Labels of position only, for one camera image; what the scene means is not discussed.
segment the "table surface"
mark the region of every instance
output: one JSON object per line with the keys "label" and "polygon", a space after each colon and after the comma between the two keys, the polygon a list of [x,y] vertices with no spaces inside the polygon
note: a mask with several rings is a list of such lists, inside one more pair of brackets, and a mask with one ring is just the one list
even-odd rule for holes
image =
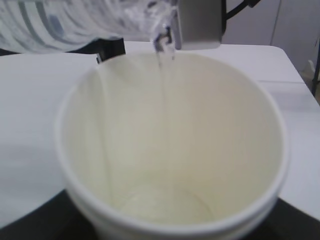
{"label": "table surface", "polygon": [[[150,52],[126,42],[127,53]],[[222,45],[193,51],[243,71],[278,103],[289,130],[291,164],[280,197],[320,220],[320,107],[280,48]],[[0,227],[24,216],[64,188],[53,123],[63,96],[95,55],[59,53],[0,57]]]}

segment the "paper cup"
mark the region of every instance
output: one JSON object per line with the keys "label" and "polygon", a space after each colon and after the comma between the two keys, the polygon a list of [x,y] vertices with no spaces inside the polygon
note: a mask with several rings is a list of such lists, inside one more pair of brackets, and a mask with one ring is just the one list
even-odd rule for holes
{"label": "paper cup", "polygon": [[289,158],[273,99],[211,58],[178,53],[171,67],[113,58],[59,110],[67,192],[103,240],[239,239],[277,200]]}

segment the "clear plastic bottle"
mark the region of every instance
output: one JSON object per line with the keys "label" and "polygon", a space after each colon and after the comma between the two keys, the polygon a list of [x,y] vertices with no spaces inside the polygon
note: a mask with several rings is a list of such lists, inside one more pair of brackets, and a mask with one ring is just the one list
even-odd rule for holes
{"label": "clear plastic bottle", "polygon": [[0,0],[0,49],[52,53],[100,39],[155,39],[169,25],[170,0]]}

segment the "cup bottom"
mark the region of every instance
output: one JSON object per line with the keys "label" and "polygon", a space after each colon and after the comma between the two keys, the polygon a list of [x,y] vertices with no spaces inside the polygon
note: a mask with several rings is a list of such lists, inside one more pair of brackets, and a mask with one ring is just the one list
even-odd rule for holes
{"label": "cup bottom", "polygon": [[210,207],[196,194],[170,184],[146,184],[132,189],[120,211],[163,225],[201,224],[214,220]]}

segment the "white wall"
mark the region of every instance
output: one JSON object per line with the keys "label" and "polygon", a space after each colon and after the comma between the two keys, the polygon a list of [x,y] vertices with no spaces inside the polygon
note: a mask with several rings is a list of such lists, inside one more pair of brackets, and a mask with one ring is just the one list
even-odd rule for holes
{"label": "white wall", "polygon": [[320,0],[282,0],[272,45],[282,48],[299,71],[314,59],[319,33]]}
{"label": "white wall", "polygon": [[[227,11],[229,12],[242,1],[227,0]],[[254,8],[246,7],[227,21],[227,29],[222,42],[225,44],[270,45],[279,4],[280,0],[261,0]]]}
{"label": "white wall", "polygon": [[[241,2],[227,0],[228,11]],[[222,42],[279,47],[301,71],[316,60],[319,35],[320,0],[261,0],[228,21]]]}

